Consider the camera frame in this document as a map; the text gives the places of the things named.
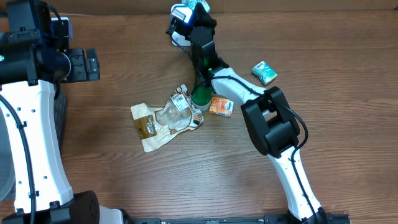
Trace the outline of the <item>light teal wipes packet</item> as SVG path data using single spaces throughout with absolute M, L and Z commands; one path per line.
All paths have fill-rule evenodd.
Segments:
M 201 4 L 206 12 L 210 11 L 210 5 L 206 0 L 182 0 L 182 4 L 194 10 L 197 4 Z

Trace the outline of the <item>green lid jar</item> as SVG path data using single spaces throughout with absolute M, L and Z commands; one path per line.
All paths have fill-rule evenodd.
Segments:
M 196 86 L 191 92 L 192 104 L 202 112 L 208 111 L 211 105 L 212 91 L 204 85 Z

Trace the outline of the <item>teal tissue pack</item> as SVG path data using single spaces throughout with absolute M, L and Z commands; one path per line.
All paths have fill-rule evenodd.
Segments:
M 265 61 L 259 62 L 252 68 L 252 73 L 258 77 L 260 82 L 267 86 L 277 78 L 277 73 L 271 69 L 271 67 L 265 63 Z

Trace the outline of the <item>clear brown snack bag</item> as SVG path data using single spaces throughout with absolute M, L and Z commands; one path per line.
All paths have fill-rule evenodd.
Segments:
M 185 85 L 172 92 L 163 108 L 141 103 L 132 106 L 131 113 L 145 152 L 161 148 L 178 134 L 193 131 L 204 122 Z

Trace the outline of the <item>orange tissue pack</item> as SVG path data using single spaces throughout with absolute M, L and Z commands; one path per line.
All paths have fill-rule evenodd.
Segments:
M 217 114 L 220 116 L 225 116 L 230 118 L 233 113 L 234 102 L 221 97 L 213 97 L 211 99 L 211 105 L 209 107 L 209 112 L 211 114 Z

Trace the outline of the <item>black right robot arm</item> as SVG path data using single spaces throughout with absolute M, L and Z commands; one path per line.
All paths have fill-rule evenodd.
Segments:
M 179 3 L 170 10 L 168 35 L 184 37 L 196 86 L 210 87 L 213 93 L 239 104 L 254 147 L 273 163 L 284 188 L 289 223 L 328 223 L 326 212 L 314 195 L 303 168 L 300 130 L 307 127 L 293 111 L 281 89 L 265 89 L 240 77 L 216 52 L 217 22 L 198 2 L 194 8 Z

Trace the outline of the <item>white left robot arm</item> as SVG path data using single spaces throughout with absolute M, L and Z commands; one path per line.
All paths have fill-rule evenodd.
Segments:
M 95 49 L 71 48 L 71 24 L 43 1 L 9 1 L 1 34 L 1 110 L 14 164 L 15 212 L 4 223 L 124 223 L 88 190 L 74 193 L 59 149 L 61 83 L 100 79 Z

